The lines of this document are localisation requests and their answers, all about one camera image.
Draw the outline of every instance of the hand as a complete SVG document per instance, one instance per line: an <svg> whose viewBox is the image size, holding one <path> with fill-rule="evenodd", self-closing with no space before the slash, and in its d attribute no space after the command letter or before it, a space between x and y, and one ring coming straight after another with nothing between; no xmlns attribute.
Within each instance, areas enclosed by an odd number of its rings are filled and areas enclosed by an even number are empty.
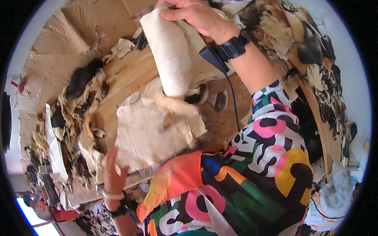
<svg viewBox="0 0 378 236"><path fill-rule="evenodd" d="M120 194L125 186L126 177L128 176L129 167L124 167L121 169L121 175L116 172L115 164L117 157L118 147L113 146L108 152L107 162L105 167L104 175L104 187L105 191L110 194ZM111 200L104 198L106 208L110 211L116 211L120 205L118 200Z"/></svg>
<svg viewBox="0 0 378 236"><path fill-rule="evenodd" d="M240 33L239 28L226 21L201 0L159 0L157 6L169 3L178 9L167 9L160 16L168 21L185 20L199 33L212 37L219 45Z"/></svg>

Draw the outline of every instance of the window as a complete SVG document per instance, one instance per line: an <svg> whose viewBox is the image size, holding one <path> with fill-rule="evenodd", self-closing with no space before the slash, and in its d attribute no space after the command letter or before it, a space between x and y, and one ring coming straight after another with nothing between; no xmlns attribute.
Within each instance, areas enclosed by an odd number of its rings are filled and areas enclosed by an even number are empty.
<svg viewBox="0 0 378 236"><path fill-rule="evenodd" d="M34 228L39 236L59 236L59 233L56 231L54 225L39 219L33 208L27 207L22 198L17 198L17 202L20 205L21 210L24 212L25 217L28 219L29 224Z"/></svg>

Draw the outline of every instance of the black wristwatch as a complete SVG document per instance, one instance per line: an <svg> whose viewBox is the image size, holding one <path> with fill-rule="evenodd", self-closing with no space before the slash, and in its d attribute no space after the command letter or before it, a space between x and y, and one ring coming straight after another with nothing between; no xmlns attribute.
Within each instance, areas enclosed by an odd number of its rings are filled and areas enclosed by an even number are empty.
<svg viewBox="0 0 378 236"><path fill-rule="evenodd" d="M105 212L110 218L114 219L117 216L125 215L129 211L129 209L126 207L126 204L123 201L120 202L121 204L116 211L109 211L105 206Z"/></svg>
<svg viewBox="0 0 378 236"><path fill-rule="evenodd" d="M245 46L250 42L248 33L244 30L240 31L238 37L233 37L218 47L218 53L225 62L234 59L245 53Z"/></svg>

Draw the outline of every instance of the colorful patterned shirt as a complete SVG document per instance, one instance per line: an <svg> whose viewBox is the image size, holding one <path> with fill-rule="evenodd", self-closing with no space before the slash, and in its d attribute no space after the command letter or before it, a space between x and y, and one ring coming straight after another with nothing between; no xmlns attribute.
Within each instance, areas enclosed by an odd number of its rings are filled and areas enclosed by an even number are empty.
<svg viewBox="0 0 378 236"><path fill-rule="evenodd" d="M138 209L145 235L295 234L312 183L299 121L278 80L252 102L227 147L175 158L153 178Z"/></svg>

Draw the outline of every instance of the white bangle bracelet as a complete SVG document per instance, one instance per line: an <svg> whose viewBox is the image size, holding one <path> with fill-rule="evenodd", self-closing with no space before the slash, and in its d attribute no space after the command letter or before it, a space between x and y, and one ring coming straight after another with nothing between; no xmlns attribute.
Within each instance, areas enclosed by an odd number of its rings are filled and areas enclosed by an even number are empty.
<svg viewBox="0 0 378 236"><path fill-rule="evenodd" d="M108 192L106 192L105 190L102 190L102 195L108 199L111 199L111 200L123 200L125 199L125 195L123 193L120 193L120 194L110 194Z"/></svg>

